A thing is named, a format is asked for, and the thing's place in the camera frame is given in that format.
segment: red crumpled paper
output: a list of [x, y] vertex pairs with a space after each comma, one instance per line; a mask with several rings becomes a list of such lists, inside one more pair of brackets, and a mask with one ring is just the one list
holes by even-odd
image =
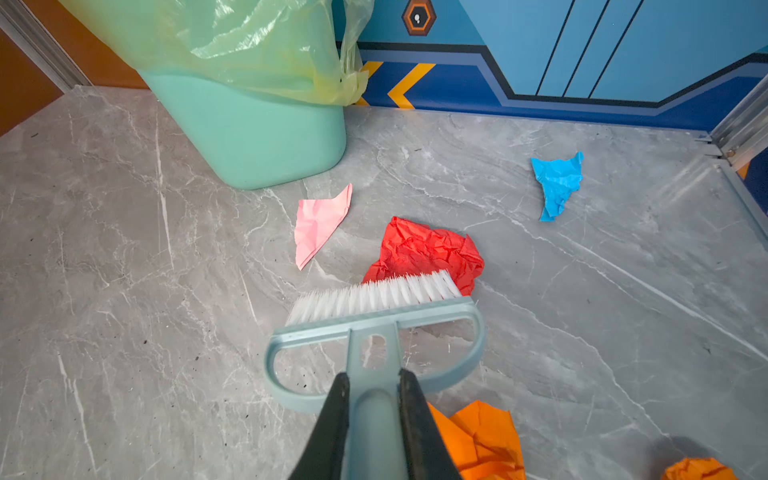
[[362, 282], [447, 270], [462, 295], [469, 296], [484, 267], [469, 235], [464, 238], [448, 230], [431, 230], [427, 225], [392, 217], [384, 232], [379, 261], [371, 265]]

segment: blue wall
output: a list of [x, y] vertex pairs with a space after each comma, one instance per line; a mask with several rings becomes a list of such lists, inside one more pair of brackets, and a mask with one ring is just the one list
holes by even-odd
[[768, 149], [763, 150], [750, 162], [744, 179], [746, 189], [768, 215]]
[[426, 36], [408, 3], [377, 2], [360, 37], [383, 62], [369, 104], [429, 63], [415, 108], [710, 130], [768, 73], [768, 0], [432, 0]]

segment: black line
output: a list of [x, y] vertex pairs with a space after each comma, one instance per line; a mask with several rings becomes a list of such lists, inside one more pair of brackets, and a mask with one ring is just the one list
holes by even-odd
[[587, 53], [587, 48], [589, 48], [589, 44], [592, 43], [592, 37], [594, 37], [594, 33], [598, 30], [598, 26], [600, 25], [600, 20], [603, 19], [603, 14], [605, 13], [606, 8], [608, 8], [608, 4], [611, 3], [611, 0], [605, 0], [605, 5], [603, 5], [603, 11], [600, 12], [600, 16], [598, 17], [598, 22], [594, 24], [594, 28], [592, 28], [592, 33], [589, 35], [589, 40], [587, 40], [587, 44], [584, 46], [584, 50], [581, 51], [581, 57], [578, 58], [578, 61], [576, 62], [576, 66], [574, 67], [573, 73], [571, 73], [571, 78], [568, 79], [568, 84], [565, 85], [565, 90], [563, 90], [563, 97], [565, 94], [568, 93], [568, 88], [571, 86], [571, 82], [574, 80], [574, 77], [576, 76], [576, 71], [578, 70], [578, 66], [581, 65], [581, 60], [584, 59], [584, 54]]
[[603, 71], [600, 72], [600, 76], [598, 77], [598, 80], [594, 83], [592, 86], [592, 90], [589, 92], [589, 96], [587, 98], [592, 98], [592, 94], [594, 93], [594, 89], [598, 87], [598, 84], [600, 83], [600, 80], [603, 78], [603, 73], [605, 73], [605, 70], [608, 68], [608, 65], [611, 63], [611, 60], [614, 59], [614, 55], [616, 54], [616, 50], [619, 49], [619, 45], [621, 45], [621, 41], [624, 40], [624, 36], [627, 34], [627, 31], [629, 30], [629, 27], [632, 25], [632, 22], [634, 22], [635, 16], [637, 16], [637, 13], [640, 11], [640, 7], [643, 6], [643, 2], [645, 0], [640, 0], [640, 3], [637, 4], [637, 8], [634, 10], [634, 13], [632, 14], [632, 18], [629, 19], [629, 23], [627, 23], [627, 27], [624, 29], [624, 33], [621, 34], [621, 37], [619, 37], [619, 41], [616, 42], [616, 46], [614, 47], [614, 50], [611, 52], [611, 56], [608, 57], [608, 61], [605, 62], [605, 66], [603, 67]]
[[565, 20], [563, 20], [563, 26], [560, 27], [560, 33], [558, 34], [558, 39], [554, 41], [554, 47], [552, 48], [552, 53], [549, 54], [549, 61], [547, 61], [547, 67], [544, 69], [544, 74], [541, 76], [541, 80], [538, 82], [536, 95], [538, 95], [538, 91], [541, 90], [541, 84], [544, 83], [544, 78], [547, 76], [547, 70], [549, 70], [549, 64], [552, 63], [552, 57], [554, 57], [554, 53], [558, 50], [558, 43], [560, 43], [560, 37], [563, 36], [563, 31], [565, 30], [565, 24], [568, 23], [568, 17], [571, 16], [571, 10], [574, 9], [574, 3], [576, 3], [576, 0], [571, 0], [571, 6], [568, 7], [568, 13], [565, 14]]
[[502, 90], [506, 93], [509, 100], [533, 100], [533, 101], [556, 101], [560, 103], [569, 104], [591, 104], [591, 105], [613, 105], [619, 107], [648, 107], [658, 108], [664, 104], [682, 97], [686, 93], [696, 90], [697, 88], [710, 83], [711, 81], [722, 77], [723, 75], [736, 70], [739, 67], [750, 63], [762, 63], [768, 64], [768, 53], [753, 53], [747, 55], [734, 63], [721, 68], [706, 78], [702, 78], [695, 84], [685, 87], [676, 93], [673, 93], [669, 97], [661, 101], [634, 101], [634, 100], [607, 100], [602, 98], [573, 98], [573, 97], [551, 97], [543, 95], [520, 95], [513, 92], [507, 79], [502, 74], [500, 68], [493, 59], [493, 55], [485, 45], [446, 45], [446, 44], [430, 44], [430, 43], [389, 43], [381, 41], [359, 41], [358, 46], [361, 50], [389, 50], [389, 51], [439, 51], [448, 53], [478, 53], [485, 59], [488, 68], [495, 76], [496, 81], [501, 86]]
[[[486, 47], [483, 49], [483, 51], [480, 52], [480, 55], [482, 55], [483, 60], [485, 60], [485, 64], [488, 66], [488, 69], [496, 78], [496, 81], [498, 82], [499, 86], [502, 88], [502, 91], [507, 96], [507, 98], [514, 97], [515, 91], [512, 90], [512, 86], [509, 84], [509, 82], [507, 81], [507, 78], [504, 76], [504, 72], [502, 72], [502, 70], [496, 63], [496, 59], [493, 58], [493, 55], [491, 55], [491, 51], [488, 50], [488, 48]], [[498, 81], [499, 78], [504, 78], [504, 81]]]

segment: yellow chevron stripe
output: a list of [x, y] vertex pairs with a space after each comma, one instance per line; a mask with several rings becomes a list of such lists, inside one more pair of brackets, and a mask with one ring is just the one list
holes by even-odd
[[741, 167], [736, 173], [739, 174], [739, 177], [741, 177], [741, 180], [746, 180], [746, 173], [750, 169], [750, 164], [752, 161], [750, 161], [748, 164]]
[[[370, 79], [373, 74], [376, 73], [376, 70], [379, 70], [379, 67], [381, 67], [383, 63], [383, 61], [367, 61], [366, 64], [360, 68], [360, 71], [367, 71], [368, 79]], [[370, 106], [370, 104], [363, 97], [360, 97], [360, 99], [355, 102], [355, 105]]]
[[406, 98], [406, 92], [413, 87], [419, 80], [424, 77], [435, 64], [433, 63], [420, 63], [416, 65], [395, 87], [389, 91], [387, 95], [397, 104], [400, 108], [413, 109], [413, 105]]

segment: orange crumpled paper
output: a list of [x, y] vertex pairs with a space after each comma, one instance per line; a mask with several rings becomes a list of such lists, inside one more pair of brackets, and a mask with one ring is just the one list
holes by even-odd
[[664, 472], [661, 480], [738, 480], [733, 470], [714, 458], [686, 458]]
[[432, 405], [429, 409], [464, 480], [525, 480], [520, 438], [509, 412], [474, 402], [448, 419]]

